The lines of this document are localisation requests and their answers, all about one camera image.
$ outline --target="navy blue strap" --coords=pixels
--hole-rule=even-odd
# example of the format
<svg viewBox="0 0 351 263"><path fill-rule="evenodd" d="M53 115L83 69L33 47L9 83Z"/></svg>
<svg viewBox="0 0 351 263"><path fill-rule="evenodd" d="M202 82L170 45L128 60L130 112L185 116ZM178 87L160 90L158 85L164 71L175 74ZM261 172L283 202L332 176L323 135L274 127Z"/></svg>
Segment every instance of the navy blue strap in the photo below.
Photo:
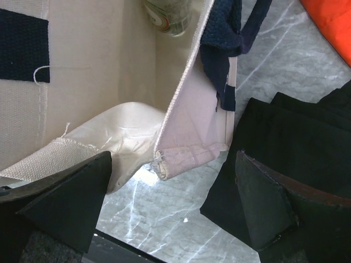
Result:
<svg viewBox="0 0 351 263"><path fill-rule="evenodd" d="M228 86L229 57L252 47L272 0L257 0L241 30L241 0L216 0L201 38L203 70L216 88L221 108L235 111L235 87Z"/></svg>

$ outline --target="label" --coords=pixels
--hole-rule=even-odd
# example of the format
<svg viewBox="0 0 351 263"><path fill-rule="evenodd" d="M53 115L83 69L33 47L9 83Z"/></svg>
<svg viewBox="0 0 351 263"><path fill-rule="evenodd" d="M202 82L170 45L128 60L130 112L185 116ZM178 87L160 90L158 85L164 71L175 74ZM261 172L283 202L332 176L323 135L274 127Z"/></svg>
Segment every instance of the label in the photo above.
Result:
<svg viewBox="0 0 351 263"><path fill-rule="evenodd" d="M166 12L148 1L145 1L145 7L151 21L158 27L158 30L161 32L168 32L170 26L169 19L166 17Z"/></svg>

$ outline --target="black fabric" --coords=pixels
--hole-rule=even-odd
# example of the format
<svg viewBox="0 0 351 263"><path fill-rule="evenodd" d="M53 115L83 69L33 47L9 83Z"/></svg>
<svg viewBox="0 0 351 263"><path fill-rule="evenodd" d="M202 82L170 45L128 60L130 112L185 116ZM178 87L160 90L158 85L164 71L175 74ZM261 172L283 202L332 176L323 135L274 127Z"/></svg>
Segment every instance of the black fabric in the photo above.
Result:
<svg viewBox="0 0 351 263"><path fill-rule="evenodd" d="M0 262L68 262L64 254L71 255L72 250L65 248L81 254L88 251L111 171L111 153L102 152L64 171L6 190L8 194L0 196ZM33 236L36 231L43 235ZM46 260L39 260L45 258L40 255L45 239L55 240L57 245L51 250L60 258L53 260L48 253ZM21 261L24 254L27 260Z"/></svg>
<svg viewBox="0 0 351 263"><path fill-rule="evenodd" d="M0 25L0 78L34 81L49 65L48 21L0 9ZM36 80L49 83L49 68Z"/></svg>
<svg viewBox="0 0 351 263"><path fill-rule="evenodd" d="M241 151L235 166L261 263L351 262L351 199L303 185Z"/></svg>
<svg viewBox="0 0 351 263"><path fill-rule="evenodd" d="M343 117L351 117L351 80L346 83L342 88L335 89L327 96L318 102L319 106L325 107L328 110L333 108L339 115Z"/></svg>
<svg viewBox="0 0 351 263"><path fill-rule="evenodd" d="M66 262L81 263L83 253L58 242L55 238L34 230L23 249L20 263Z"/></svg>
<svg viewBox="0 0 351 263"><path fill-rule="evenodd" d="M343 118L326 108L316 107L314 103L302 102L278 92L270 104L351 132L350 119Z"/></svg>
<svg viewBox="0 0 351 263"><path fill-rule="evenodd" d="M306 185L351 198L351 119L342 117L349 104L338 103L351 93L351 85L340 90L316 105L283 94L277 94L271 105L251 99L201 214L251 245L236 184L239 150Z"/></svg>

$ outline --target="white marble veining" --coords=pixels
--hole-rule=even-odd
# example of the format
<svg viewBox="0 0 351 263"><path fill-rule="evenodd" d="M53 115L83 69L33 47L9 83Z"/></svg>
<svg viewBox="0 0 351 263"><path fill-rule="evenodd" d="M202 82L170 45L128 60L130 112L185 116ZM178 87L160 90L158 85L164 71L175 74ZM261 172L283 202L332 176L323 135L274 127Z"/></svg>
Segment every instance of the white marble veining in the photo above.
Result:
<svg viewBox="0 0 351 263"><path fill-rule="evenodd" d="M243 1L243 20L254 0ZM273 0L252 50L239 57L237 112L276 92L316 102L351 79L351 69L325 41L298 0ZM258 254L199 212L218 160L169 181L143 167L108 195L98 229L168 263L259 263Z"/></svg>

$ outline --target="bag handle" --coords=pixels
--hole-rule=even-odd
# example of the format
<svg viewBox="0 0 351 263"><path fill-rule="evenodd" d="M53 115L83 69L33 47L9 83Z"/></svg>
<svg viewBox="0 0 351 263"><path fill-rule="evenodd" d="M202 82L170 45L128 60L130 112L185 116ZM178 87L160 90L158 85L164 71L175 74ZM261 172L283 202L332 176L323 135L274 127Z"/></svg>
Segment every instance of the bag handle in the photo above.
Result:
<svg viewBox="0 0 351 263"><path fill-rule="evenodd" d="M271 3L272 0L257 0L250 16L240 32L242 0L233 1L231 10L231 25L233 31L236 34L241 35L241 45L230 56L239 56L241 54L247 54L250 51L261 24L268 13Z"/></svg>

